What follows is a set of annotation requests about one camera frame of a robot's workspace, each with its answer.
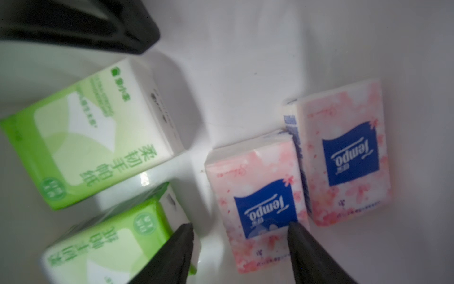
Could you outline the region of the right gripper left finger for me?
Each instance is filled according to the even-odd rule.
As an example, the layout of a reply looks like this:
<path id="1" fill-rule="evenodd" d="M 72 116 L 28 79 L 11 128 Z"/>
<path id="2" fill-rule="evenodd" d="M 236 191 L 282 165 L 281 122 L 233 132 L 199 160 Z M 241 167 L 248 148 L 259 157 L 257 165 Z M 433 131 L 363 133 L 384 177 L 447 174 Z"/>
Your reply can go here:
<path id="1" fill-rule="evenodd" d="M 193 224 L 182 224 L 129 284 L 185 284 L 194 239 Z"/>

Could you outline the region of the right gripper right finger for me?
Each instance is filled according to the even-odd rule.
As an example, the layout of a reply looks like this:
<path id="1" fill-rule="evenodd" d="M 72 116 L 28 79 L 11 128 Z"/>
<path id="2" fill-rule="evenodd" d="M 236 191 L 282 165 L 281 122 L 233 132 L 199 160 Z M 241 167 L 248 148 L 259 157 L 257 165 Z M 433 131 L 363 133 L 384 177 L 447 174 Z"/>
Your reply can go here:
<path id="1" fill-rule="evenodd" d="M 300 223 L 289 224 L 287 242 L 297 284 L 356 283 Z"/>

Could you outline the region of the white plastic storage box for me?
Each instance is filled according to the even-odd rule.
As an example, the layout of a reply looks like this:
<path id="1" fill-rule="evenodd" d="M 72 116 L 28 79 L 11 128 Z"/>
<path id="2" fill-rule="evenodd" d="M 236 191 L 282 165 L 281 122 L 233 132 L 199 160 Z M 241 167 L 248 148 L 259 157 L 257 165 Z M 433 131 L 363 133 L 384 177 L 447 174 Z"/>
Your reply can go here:
<path id="1" fill-rule="evenodd" d="M 71 226 L 171 181 L 202 241 L 191 284 L 290 284 L 289 264 L 239 274 L 204 162 L 279 129 L 281 104 L 381 80 L 392 202 L 311 232 L 361 284 L 454 281 L 452 1 L 145 1 L 152 69 L 186 151 L 52 211 L 1 136 L 1 282 L 45 284 L 44 249 Z"/>

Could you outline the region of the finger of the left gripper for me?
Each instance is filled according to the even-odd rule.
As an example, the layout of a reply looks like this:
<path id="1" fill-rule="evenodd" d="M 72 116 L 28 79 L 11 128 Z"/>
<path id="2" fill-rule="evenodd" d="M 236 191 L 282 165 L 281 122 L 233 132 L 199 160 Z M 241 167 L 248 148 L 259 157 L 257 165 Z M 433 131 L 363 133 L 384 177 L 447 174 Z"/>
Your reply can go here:
<path id="1" fill-rule="evenodd" d="M 1 40 L 143 54 L 159 39 L 142 1 L 1 1 Z"/>

